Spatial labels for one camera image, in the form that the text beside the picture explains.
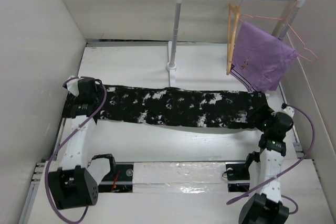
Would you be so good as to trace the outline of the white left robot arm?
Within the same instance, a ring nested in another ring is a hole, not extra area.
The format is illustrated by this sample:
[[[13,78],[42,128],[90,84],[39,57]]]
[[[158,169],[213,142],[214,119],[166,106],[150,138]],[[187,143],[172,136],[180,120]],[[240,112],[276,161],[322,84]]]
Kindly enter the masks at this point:
[[[59,167],[49,172],[47,178],[47,188],[58,210],[94,206],[103,178],[112,180],[117,175],[112,154],[88,156],[97,114],[107,98],[104,85],[95,78],[72,77],[64,87],[70,95],[66,117],[70,119],[72,132],[62,142],[65,151]]]

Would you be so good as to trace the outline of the black white patterned trousers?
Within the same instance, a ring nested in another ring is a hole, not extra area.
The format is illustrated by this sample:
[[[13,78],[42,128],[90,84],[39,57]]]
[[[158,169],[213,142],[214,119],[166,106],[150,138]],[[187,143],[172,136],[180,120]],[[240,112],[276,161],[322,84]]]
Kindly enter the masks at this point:
[[[249,129],[247,116],[267,105],[265,94],[245,91],[193,91],[106,86],[100,120],[183,127]]]

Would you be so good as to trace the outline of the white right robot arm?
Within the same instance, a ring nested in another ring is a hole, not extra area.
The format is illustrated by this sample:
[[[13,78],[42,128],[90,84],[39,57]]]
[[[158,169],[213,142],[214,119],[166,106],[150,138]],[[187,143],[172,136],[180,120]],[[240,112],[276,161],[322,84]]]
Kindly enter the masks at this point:
[[[281,197],[280,178],[286,156],[284,139],[293,127],[294,109],[283,105],[274,111],[263,105],[250,113],[247,122],[262,132],[258,152],[248,154],[243,173],[250,178],[249,200],[239,214],[239,223],[285,223],[289,208]]]

